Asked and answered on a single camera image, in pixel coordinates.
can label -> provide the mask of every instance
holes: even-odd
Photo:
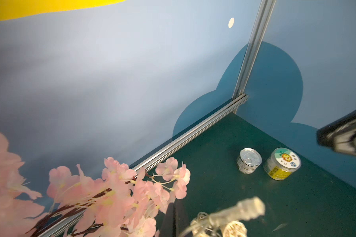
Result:
[[[237,158],[237,163],[236,163],[236,164],[237,164],[237,168],[239,168],[239,170],[240,170],[242,173],[244,173],[244,174],[251,174],[251,173],[253,173],[254,170],[258,167],[258,165],[256,165],[256,166],[249,166],[249,165],[245,164],[245,163],[242,161],[242,159],[241,159],[240,156]]]
[[[264,164],[264,170],[272,179],[275,180],[284,180],[292,174],[292,172],[287,172],[276,166],[270,157],[266,160]]]
[[[301,160],[299,159],[299,157],[297,157],[294,152],[286,148],[278,149],[275,152],[274,157],[282,166],[287,167],[289,169],[299,167],[299,165],[301,164]]]

yellow label can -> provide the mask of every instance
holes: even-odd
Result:
[[[265,161],[265,172],[275,180],[284,180],[301,167],[301,159],[287,148],[275,149]]]

logo on lid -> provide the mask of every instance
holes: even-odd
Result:
[[[282,157],[282,159],[284,159],[286,162],[290,162],[290,161],[293,160],[293,158],[292,158],[291,156],[289,156],[288,154],[286,154],[286,153],[284,153],[284,152],[281,152],[279,155],[280,155],[280,156]]]

metal frame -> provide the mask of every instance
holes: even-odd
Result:
[[[157,151],[152,156],[141,162],[138,166],[133,168],[134,170],[137,171],[141,167],[144,167],[147,172],[150,171],[152,168],[157,166],[158,163],[167,159],[170,155],[172,155],[184,145],[189,143],[195,137],[199,136],[201,133],[203,133],[205,130],[207,130],[219,120],[224,118],[226,115],[231,112],[236,113],[237,108],[247,101],[249,96],[244,93],[245,86],[251,74],[258,50],[260,49],[262,38],[265,34],[266,27],[268,25],[269,18],[271,16],[275,2],[276,0],[261,1],[256,21],[253,26],[251,38],[249,39],[248,47],[245,53],[244,60],[242,62],[239,77],[232,96],[232,101],[223,108],[221,108],[219,111],[215,112],[212,116],[209,116],[207,119],[187,131],[185,134],[181,135],[180,137],[163,147],[161,150]],[[60,222],[46,230],[44,233],[42,233],[40,237],[49,237],[52,234],[58,236],[62,234],[65,229],[76,224],[82,216],[83,213],[81,212],[79,214],[61,220]]]
[[[261,1],[232,99],[235,99],[244,93],[275,3],[276,0]]]
[[[141,162],[138,166],[134,168],[134,170],[139,170],[141,167],[144,167],[146,171],[150,171],[152,168],[154,168],[158,163],[164,161],[167,159],[170,155],[175,153],[177,150],[182,148],[184,145],[189,143],[191,140],[199,136],[201,133],[203,133],[205,130],[207,130],[209,127],[214,125],[216,122],[224,118],[226,115],[231,113],[235,108],[240,106],[242,103],[244,103],[248,99],[248,95],[242,94],[236,99],[232,100],[230,103],[228,103],[226,106],[221,108],[219,111],[214,113],[213,115],[209,116],[207,119],[187,131],[185,134],[181,135],[168,145],[166,145],[164,148],[161,150],[157,151],[155,154]]]

yellow shape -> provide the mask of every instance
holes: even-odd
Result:
[[[0,0],[0,21],[47,12],[110,5],[125,0]]]

